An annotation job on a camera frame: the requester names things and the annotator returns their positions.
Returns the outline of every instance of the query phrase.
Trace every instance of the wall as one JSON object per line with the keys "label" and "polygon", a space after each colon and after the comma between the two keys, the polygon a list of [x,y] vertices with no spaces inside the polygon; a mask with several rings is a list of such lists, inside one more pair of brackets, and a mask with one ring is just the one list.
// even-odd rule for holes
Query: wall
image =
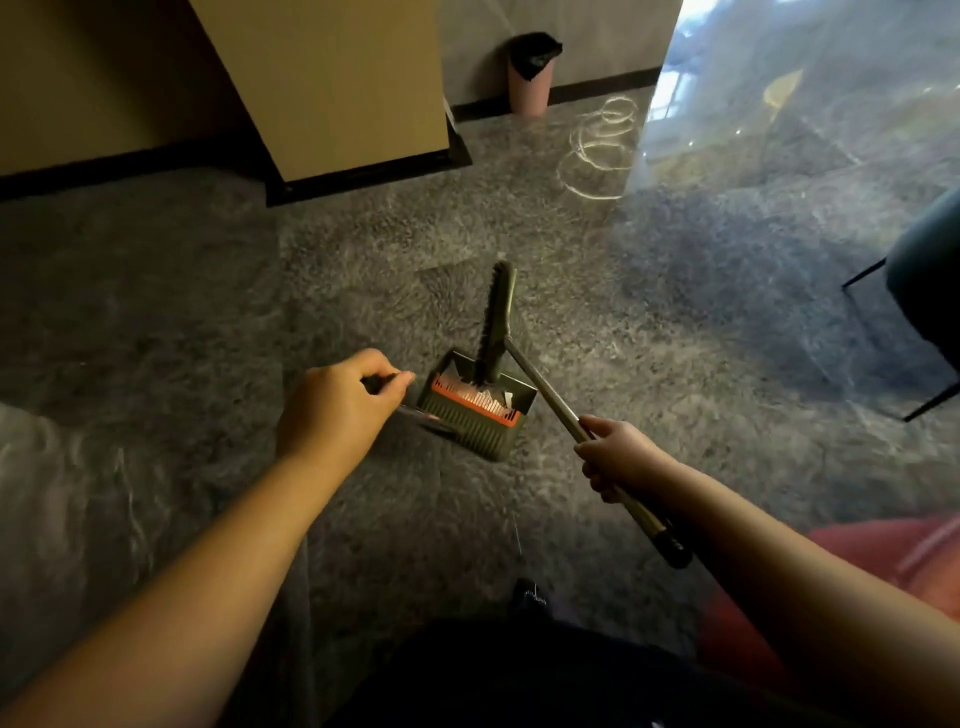
{"label": "wall", "polygon": [[564,44],[554,84],[663,63],[682,0],[438,0],[444,93],[450,104],[506,90],[503,44],[546,31]]}
{"label": "wall", "polygon": [[191,0],[281,177],[446,149],[434,0]]}
{"label": "wall", "polygon": [[200,138],[245,118],[186,0],[4,0],[0,98],[0,175]]}

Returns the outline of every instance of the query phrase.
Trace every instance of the person's right hand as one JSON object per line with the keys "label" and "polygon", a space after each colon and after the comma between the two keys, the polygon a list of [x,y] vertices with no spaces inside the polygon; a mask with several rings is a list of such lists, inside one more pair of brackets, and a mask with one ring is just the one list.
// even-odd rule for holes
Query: person's right hand
{"label": "person's right hand", "polygon": [[578,443],[573,449],[584,460],[583,471],[590,487],[607,503],[617,502],[613,483],[628,490],[651,493],[678,465],[630,423],[584,415],[580,424],[597,439]]}

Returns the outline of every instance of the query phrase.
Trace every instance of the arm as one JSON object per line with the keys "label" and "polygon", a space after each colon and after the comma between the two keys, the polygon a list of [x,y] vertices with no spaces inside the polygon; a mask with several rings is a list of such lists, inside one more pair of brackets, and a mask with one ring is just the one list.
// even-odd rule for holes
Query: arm
{"label": "arm", "polygon": [[[398,374],[377,395],[362,376]],[[129,603],[41,672],[2,728],[212,725],[310,523],[370,449],[411,373],[367,350],[307,372],[277,461]]]}
{"label": "arm", "polygon": [[576,448],[604,500],[620,482],[681,524],[697,555],[807,684],[860,717],[956,725],[960,625],[816,546],[627,423],[585,417]]}

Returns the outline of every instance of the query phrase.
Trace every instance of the black baseboard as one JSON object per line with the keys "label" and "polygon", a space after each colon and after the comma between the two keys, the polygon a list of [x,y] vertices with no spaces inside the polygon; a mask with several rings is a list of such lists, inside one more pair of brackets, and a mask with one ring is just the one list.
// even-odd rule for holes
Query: black baseboard
{"label": "black baseboard", "polygon": [[446,137],[449,147],[438,152],[381,161],[365,167],[345,169],[343,172],[331,172],[293,182],[284,182],[279,175],[273,175],[267,180],[267,206],[287,205],[314,197],[333,195],[384,182],[408,180],[473,164],[467,145],[453,129],[449,120],[446,122]]}
{"label": "black baseboard", "polygon": [[[581,81],[578,84],[555,85],[550,89],[550,105],[565,104],[569,101],[580,101],[593,96],[605,96],[610,93],[623,93],[635,88],[656,85],[660,77],[660,68],[645,68],[642,71],[621,73],[618,76],[608,76],[593,81]],[[459,104],[452,108],[453,118],[456,121],[475,121],[487,119],[491,116],[502,116],[510,113],[510,100],[507,94],[494,96],[491,99],[471,101],[469,104]]]}
{"label": "black baseboard", "polygon": [[259,139],[249,130],[224,132],[202,139],[167,144],[140,152],[87,159],[56,167],[19,172],[0,177],[0,200],[46,195],[71,187],[83,187],[139,177],[170,169],[226,166],[255,174],[252,162]]}
{"label": "black baseboard", "polygon": [[306,180],[284,182],[256,129],[217,134],[141,152],[89,159],[0,177],[0,201],[45,195],[72,187],[115,182],[185,167],[220,167],[266,184],[267,206],[346,192],[472,164],[467,145],[447,121],[449,148],[371,164]]}

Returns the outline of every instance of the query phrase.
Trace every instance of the broom handle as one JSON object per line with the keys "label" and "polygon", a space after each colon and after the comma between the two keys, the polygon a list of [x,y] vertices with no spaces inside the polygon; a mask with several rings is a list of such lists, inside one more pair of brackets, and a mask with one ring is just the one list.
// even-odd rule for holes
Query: broom handle
{"label": "broom handle", "polygon": [[[520,365],[520,369],[523,370],[524,374],[533,379],[534,385],[543,394],[543,398],[546,400],[546,403],[550,405],[550,409],[553,410],[554,414],[557,415],[561,423],[566,427],[566,431],[573,435],[573,439],[578,443],[585,443],[595,439],[592,433],[587,432],[580,424],[580,418],[570,409],[570,406],[557,393],[557,390],[550,385],[550,382],[543,378],[543,375],[537,367],[516,347],[513,338],[508,335],[504,338],[503,343],[507,351],[510,352],[510,356]],[[667,564],[674,569],[684,569],[689,566],[693,560],[693,552],[677,538],[671,527],[663,523],[663,521],[651,513],[651,511],[636,500],[636,498],[629,495],[619,484],[613,484],[613,491],[616,493],[616,497],[623,507],[626,508],[627,512],[634,518],[636,524],[647,535],[650,542],[666,560]]]}

